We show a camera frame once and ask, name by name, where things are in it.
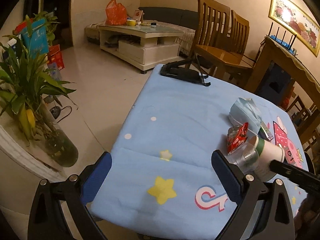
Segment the peony painting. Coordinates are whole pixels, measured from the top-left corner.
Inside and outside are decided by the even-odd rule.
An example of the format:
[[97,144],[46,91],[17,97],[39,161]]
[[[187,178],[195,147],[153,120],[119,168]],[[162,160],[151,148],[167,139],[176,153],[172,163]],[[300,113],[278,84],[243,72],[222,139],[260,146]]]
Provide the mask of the peony painting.
[[288,29],[315,56],[319,53],[320,27],[298,6],[289,0],[271,0],[269,17]]

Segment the chair backrest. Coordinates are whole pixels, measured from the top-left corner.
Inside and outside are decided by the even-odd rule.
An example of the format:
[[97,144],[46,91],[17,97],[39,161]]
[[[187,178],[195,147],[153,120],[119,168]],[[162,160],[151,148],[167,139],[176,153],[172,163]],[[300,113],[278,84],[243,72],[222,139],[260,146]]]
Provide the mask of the chair backrest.
[[293,107],[297,108],[298,112],[292,116],[292,122],[296,127],[296,130],[299,130],[301,126],[305,123],[307,118],[311,116],[310,111],[305,107],[304,103],[299,96],[295,98],[292,104],[287,108],[286,112],[289,112]]
[[237,15],[231,10],[231,51],[244,54],[249,37],[249,21]]
[[230,8],[214,0],[198,0],[199,26],[193,39],[195,45],[223,46],[227,37]]
[[312,106],[309,109],[313,113],[317,109],[316,104],[313,103]]

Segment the coffee table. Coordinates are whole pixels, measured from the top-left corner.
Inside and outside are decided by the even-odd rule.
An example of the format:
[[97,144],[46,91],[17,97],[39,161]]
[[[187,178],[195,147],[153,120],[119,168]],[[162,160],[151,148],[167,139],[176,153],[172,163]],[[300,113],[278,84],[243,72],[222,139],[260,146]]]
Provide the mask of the coffee table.
[[[128,34],[140,37],[140,43],[120,40],[118,48],[109,48],[106,41],[115,34]],[[175,43],[183,32],[157,26],[100,26],[100,48],[134,65],[145,74],[158,64],[180,60],[180,45]]]

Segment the cardboard box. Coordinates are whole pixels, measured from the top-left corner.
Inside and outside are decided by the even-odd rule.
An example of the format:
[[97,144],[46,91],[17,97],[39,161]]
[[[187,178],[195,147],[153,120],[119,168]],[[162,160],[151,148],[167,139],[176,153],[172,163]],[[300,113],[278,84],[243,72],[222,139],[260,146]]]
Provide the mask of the cardboard box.
[[59,70],[64,69],[64,63],[62,59],[62,53],[60,51],[60,45],[51,46],[48,53],[49,64],[56,63]]

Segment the orange plastic bag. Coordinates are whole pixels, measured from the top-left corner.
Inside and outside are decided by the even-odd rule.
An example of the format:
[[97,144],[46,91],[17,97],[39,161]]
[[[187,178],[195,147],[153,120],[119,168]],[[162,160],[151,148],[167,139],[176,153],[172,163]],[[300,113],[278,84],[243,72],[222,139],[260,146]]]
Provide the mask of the orange plastic bag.
[[111,0],[106,7],[106,25],[125,25],[127,22],[127,10],[116,0]]

